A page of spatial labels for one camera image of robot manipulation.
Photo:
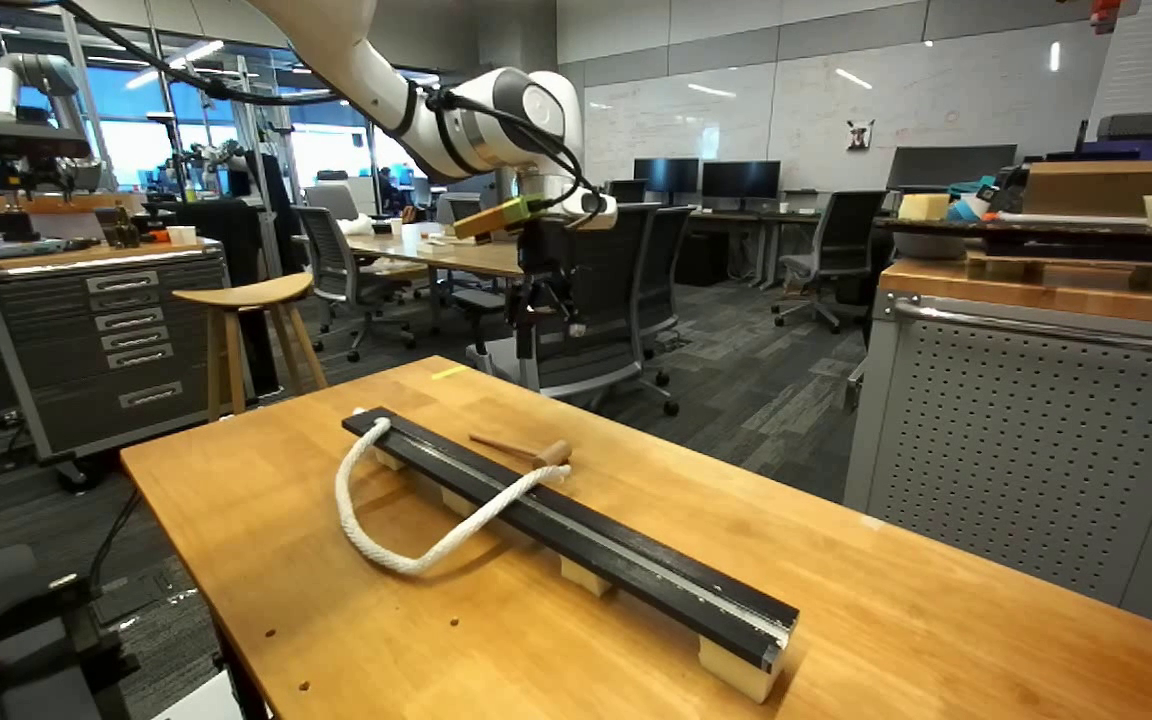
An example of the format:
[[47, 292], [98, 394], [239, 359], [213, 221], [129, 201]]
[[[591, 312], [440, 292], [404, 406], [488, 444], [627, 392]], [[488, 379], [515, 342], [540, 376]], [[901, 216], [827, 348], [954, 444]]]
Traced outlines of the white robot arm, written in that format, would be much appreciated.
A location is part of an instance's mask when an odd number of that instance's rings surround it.
[[372, 42], [376, 0], [252, 5], [331, 90], [381, 125], [426, 177], [512, 171], [532, 216], [572, 227], [616, 221], [616, 201], [574, 161], [582, 120], [569, 74], [502, 65], [459, 83], [414, 83]]

